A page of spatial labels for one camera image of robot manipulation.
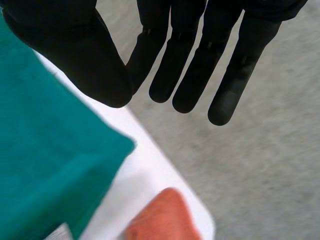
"black glove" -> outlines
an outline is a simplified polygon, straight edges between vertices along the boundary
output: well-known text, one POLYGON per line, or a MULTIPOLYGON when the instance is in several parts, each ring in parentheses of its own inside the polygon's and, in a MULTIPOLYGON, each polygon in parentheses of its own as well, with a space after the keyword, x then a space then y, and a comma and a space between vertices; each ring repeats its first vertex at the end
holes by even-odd
POLYGON ((0 0, 12 32, 61 69, 86 95, 119 108, 132 86, 97 0, 0 0))
MULTIPOLYGON (((245 14, 230 63, 208 111, 218 126, 231 119, 246 84, 266 45, 284 20, 294 18, 307 0, 209 0, 200 44, 174 97, 173 107, 190 112, 198 102, 242 10, 245 14)), ((135 93, 165 43, 171 8, 171 39, 151 84, 149 95, 167 101, 181 76, 195 42, 206 0, 137 0, 142 33, 126 65, 135 93)))

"speckled floor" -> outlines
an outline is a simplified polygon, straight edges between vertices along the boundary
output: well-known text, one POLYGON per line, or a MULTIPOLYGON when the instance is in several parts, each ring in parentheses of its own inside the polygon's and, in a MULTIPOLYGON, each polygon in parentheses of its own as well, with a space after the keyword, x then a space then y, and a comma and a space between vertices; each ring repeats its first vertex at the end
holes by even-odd
MULTIPOLYGON (((126 63, 142 29, 136 1, 99 0, 97 8, 126 63)), ((282 24, 230 123, 217 127, 207 110, 239 26, 191 113, 148 95, 164 49, 129 107, 207 205, 218 240, 320 239, 320 0, 282 24)))

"orange object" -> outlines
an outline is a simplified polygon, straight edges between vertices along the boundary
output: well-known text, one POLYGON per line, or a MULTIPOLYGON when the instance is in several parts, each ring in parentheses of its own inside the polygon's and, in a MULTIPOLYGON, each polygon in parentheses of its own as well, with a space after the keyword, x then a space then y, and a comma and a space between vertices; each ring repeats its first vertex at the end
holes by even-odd
POLYGON ((125 230, 125 240, 200 239, 183 196, 171 187, 160 192, 125 230))

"gloved hand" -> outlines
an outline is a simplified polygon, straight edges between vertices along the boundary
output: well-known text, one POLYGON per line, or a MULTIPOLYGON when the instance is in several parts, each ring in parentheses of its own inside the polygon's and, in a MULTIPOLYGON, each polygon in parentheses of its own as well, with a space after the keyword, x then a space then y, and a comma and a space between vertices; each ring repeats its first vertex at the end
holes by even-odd
POLYGON ((199 100, 221 55, 232 27, 242 10, 245 14, 239 39, 219 89, 208 110, 218 126, 231 119, 247 82, 266 45, 276 36, 282 21, 294 18, 307 0, 137 0, 142 33, 126 65, 135 93, 165 43, 171 8, 171 39, 150 86, 149 95, 158 103, 167 101, 181 76, 195 42, 204 10, 200 44, 174 97, 173 107, 190 112, 199 100))
POLYGON ((84 94, 119 108, 131 100, 132 86, 96 3, 0 0, 6 23, 22 42, 53 62, 84 94))

